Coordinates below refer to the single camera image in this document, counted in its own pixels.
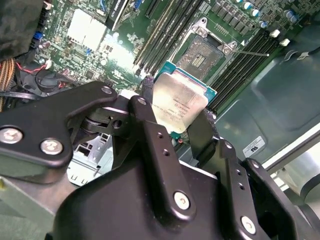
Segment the chip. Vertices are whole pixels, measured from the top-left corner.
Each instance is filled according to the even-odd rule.
[[[92,79],[93,76],[94,76],[94,72],[93,72],[93,71],[90,71],[90,70],[86,71],[85,77],[86,77],[87,79]]]

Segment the white connector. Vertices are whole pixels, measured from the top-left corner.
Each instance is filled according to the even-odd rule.
[[[274,30],[273,32],[270,32],[270,37],[277,38],[280,34],[280,31],[278,29]]]

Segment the black cable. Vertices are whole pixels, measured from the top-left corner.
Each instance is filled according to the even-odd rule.
[[[16,92],[16,91],[0,91],[0,97],[9,97],[9,98],[19,98],[19,99],[28,99],[28,100],[39,100],[40,96],[31,93],[25,92]]]

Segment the black bracket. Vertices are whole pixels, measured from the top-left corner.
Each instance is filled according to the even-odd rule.
[[[263,219],[266,213],[273,216],[266,224],[276,225],[272,232],[279,240],[320,239],[319,234],[307,223],[260,163],[247,158],[241,164],[249,175],[258,217]]]
[[[151,187],[155,215],[162,224],[178,230],[194,219],[197,208],[170,136],[164,126],[157,124],[145,98],[133,96],[129,109]]]
[[[269,240],[260,228],[246,170],[238,163],[234,147],[220,139],[203,169],[218,177],[219,219],[226,238]]]
[[[117,98],[102,82],[91,82],[0,113],[0,130],[22,133],[14,144],[0,141],[0,175],[36,183],[59,180],[72,159],[70,131],[86,114]],[[41,150],[45,140],[57,140],[63,150],[56,155]]]

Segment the red wire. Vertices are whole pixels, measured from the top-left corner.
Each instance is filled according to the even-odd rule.
[[[46,67],[46,65],[42,65],[41,67],[39,67],[39,68],[37,68],[37,69],[27,70],[27,69],[23,69],[19,63],[16,63],[16,65],[18,66],[18,68],[19,68],[21,71],[24,71],[24,72],[26,72],[26,73],[28,73],[28,74],[33,74],[34,72],[38,72],[38,71],[40,71],[40,70],[42,70],[42,69],[44,69],[44,68]]]

